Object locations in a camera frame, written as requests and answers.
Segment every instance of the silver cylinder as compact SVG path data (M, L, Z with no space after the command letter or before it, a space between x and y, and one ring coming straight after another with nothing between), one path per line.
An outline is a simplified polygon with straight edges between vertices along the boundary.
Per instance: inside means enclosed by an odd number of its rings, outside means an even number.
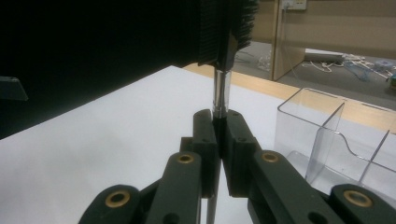
M231 71L215 69L215 89L213 90L213 118L227 117L230 98Z

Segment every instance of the clear plastic container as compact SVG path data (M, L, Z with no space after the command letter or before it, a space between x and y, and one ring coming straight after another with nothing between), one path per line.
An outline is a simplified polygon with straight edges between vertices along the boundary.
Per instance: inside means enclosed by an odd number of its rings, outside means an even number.
M278 107L275 150L322 192L351 183L396 208L396 111L301 89Z

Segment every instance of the white table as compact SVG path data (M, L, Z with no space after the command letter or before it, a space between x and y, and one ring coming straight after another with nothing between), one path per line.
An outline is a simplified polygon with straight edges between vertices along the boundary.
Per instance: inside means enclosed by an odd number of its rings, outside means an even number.
M180 137L192 136L192 116L211 108L212 94L213 79L168 67L1 140L0 223L78 223L103 189L148 186L178 152ZM282 102L231 88L230 108L244 115L262 148L274 146ZM228 196L221 174L216 223L251 223L247 204Z

